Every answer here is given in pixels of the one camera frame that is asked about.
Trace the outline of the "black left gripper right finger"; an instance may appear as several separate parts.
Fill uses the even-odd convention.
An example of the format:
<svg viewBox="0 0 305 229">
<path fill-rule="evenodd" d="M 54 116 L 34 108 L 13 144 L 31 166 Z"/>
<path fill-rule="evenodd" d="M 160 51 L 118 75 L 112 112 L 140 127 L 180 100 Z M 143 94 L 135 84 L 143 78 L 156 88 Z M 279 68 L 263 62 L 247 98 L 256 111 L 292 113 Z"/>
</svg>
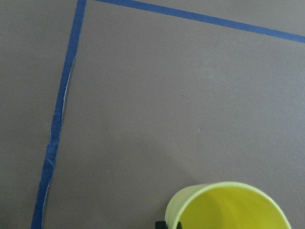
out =
<svg viewBox="0 0 305 229">
<path fill-rule="evenodd" d="M 178 224 L 177 224 L 177 229 L 182 229 L 182 224 L 181 224 L 181 222 L 178 222 Z"/>
</svg>

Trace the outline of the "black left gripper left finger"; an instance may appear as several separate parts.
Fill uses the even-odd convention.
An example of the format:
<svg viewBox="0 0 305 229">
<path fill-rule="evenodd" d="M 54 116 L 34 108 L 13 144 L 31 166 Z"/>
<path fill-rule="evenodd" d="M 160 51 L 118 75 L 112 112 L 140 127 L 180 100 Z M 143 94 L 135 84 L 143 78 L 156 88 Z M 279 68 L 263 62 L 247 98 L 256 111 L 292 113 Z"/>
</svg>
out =
<svg viewBox="0 0 305 229">
<path fill-rule="evenodd" d="M 166 229 L 166 221 L 155 222 L 155 229 Z"/>
</svg>

